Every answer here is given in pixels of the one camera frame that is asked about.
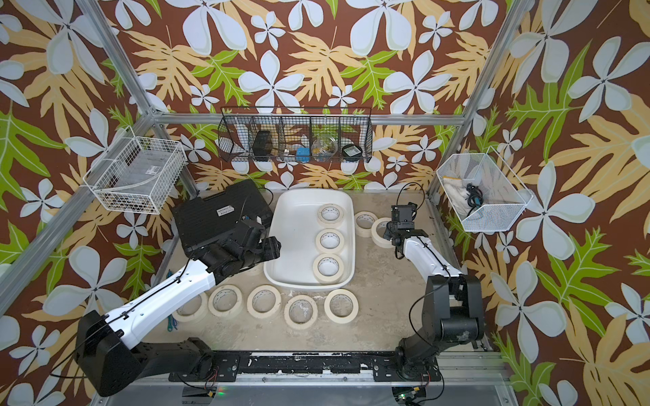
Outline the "masking tape roll eight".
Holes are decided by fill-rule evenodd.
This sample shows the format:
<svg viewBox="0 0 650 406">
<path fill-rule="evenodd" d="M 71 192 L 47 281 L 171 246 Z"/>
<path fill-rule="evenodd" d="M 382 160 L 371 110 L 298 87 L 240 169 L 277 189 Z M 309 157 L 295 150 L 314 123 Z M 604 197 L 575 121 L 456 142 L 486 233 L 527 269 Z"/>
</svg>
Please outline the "masking tape roll eight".
<svg viewBox="0 0 650 406">
<path fill-rule="evenodd" d="M 370 211 L 359 211 L 355 214 L 355 233 L 362 238 L 372 237 L 372 226 L 378 220 L 377 215 Z"/>
</svg>

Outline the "masking tape roll four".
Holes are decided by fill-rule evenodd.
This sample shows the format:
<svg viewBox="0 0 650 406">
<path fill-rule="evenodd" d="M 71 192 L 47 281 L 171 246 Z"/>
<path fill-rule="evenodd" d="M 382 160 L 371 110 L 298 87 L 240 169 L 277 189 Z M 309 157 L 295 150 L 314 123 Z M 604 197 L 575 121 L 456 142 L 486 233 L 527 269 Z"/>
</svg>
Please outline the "masking tape roll four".
<svg viewBox="0 0 650 406">
<path fill-rule="evenodd" d="M 243 294 L 232 284 L 217 287 L 208 298 L 208 311 L 215 317 L 228 320 L 243 310 Z"/>
</svg>

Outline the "masking tape roll seven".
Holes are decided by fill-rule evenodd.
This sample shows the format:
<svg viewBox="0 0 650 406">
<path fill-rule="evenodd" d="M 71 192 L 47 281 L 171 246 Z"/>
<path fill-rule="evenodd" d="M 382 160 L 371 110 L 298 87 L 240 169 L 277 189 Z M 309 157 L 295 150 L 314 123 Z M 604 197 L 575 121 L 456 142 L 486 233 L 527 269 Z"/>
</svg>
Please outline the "masking tape roll seven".
<svg viewBox="0 0 650 406">
<path fill-rule="evenodd" d="M 281 305 L 281 293 L 271 285 L 261 285 L 253 289 L 246 301 L 248 313 L 259 320 L 275 316 Z"/>
</svg>

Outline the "masking tape roll three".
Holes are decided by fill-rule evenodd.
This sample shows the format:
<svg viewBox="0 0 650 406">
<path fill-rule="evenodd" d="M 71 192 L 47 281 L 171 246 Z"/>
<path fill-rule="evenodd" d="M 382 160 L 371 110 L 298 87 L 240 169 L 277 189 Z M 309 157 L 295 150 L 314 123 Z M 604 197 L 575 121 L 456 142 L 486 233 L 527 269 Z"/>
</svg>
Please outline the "masking tape roll three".
<svg viewBox="0 0 650 406">
<path fill-rule="evenodd" d="M 207 313 L 208 296 L 201 293 L 174 311 L 173 317 L 179 323 L 188 323 L 201 320 Z"/>
</svg>

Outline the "white plastic storage box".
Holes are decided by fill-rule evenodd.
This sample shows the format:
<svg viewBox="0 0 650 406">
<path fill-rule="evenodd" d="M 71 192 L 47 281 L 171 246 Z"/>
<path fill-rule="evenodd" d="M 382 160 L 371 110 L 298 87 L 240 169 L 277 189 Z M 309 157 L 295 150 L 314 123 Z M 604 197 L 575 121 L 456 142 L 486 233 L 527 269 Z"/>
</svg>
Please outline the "white plastic storage box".
<svg viewBox="0 0 650 406">
<path fill-rule="evenodd" d="M 344 274 L 336 284 L 320 284 L 312 264 L 321 254 L 315 240 L 326 229 L 317 221 L 317 210 L 325 204 L 336 204 L 345 210 L 345 220 L 334 228 L 345 238 L 345 248 L 338 255 L 344 263 Z M 340 289 L 355 275 L 354 206 L 344 192 L 328 189 L 295 189 L 282 194 L 275 208 L 270 234 L 281 243 L 279 259 L 264 265 L 266 278 L 286 289 L 327 291 Z"/>
</svg>

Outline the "masking tape roll nine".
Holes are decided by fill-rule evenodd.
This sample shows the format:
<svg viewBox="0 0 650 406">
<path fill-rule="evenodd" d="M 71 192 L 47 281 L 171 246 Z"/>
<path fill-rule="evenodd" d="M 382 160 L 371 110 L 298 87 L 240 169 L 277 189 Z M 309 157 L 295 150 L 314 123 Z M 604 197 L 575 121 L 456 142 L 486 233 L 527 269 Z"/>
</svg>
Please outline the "masking tape roll nine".
<svg viewBox="0 0 650 406">
<path fill-rule="evenodd" d="M 306 330 L 318 319 L 318 306 L 315 300 L 307 295 L 291 298 L 284 308 L 284 320 L 294 330 Z"/>
</svg>

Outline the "masking tape roll twelve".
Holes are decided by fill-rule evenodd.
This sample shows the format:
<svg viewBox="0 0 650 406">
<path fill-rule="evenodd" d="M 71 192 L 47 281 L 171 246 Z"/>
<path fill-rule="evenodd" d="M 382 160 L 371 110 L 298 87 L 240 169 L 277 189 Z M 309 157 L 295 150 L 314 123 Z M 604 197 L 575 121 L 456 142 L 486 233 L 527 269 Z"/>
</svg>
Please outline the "masking tape roll twelve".
<svg viewBox="0 0 650 406">
<path fill-rule="evenodd" d="M 324 310 L 330 321 L 349 324 L 357 318 L 360 306 L 355 294 L 347 289 L 335 289 L 326 297 Z"/>
</svg>

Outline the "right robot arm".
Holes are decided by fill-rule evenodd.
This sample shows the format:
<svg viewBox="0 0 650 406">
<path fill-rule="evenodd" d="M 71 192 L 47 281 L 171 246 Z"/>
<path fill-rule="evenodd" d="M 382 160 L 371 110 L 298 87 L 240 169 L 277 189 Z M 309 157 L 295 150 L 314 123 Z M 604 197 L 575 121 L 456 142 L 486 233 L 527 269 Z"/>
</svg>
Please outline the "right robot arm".
<svg viewBox="0 0 650 406">
<path fill-rule="evenodd" d="M 396 365 L 404 380 L 428 375 L 443 351 L 484 338 L 482 288 L 477 277 L 453 267 L 434 247 L 428 234 L 415 228 L 418 205 L 391 206 L 384 238 L 397 259 L 416 267 L 426 283 L 421 304 L 421 327 L 396 348 Z"/>
</svg>

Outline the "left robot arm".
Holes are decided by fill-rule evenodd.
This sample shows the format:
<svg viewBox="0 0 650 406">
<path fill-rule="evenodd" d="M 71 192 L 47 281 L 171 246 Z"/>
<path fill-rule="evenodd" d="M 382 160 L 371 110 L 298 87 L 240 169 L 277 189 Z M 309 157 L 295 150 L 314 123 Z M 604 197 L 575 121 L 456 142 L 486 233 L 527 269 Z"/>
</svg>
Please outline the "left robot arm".
<svg viewBox="0 0 650 406">
<path fill-rule="evenodd" d="M 180 343 L 146 343 L 161 321 L 228 277 L 280 257 L 281 243 L 250 218 L 188 255 L 184 268 L 141 297 L 101 316 L 84 315 L 78 326 L 74 361 L 102 397 L 138 379 L 176 373 L 207 379 L 215 369 L 213 351 L 199 338 Z"/>
</svg>

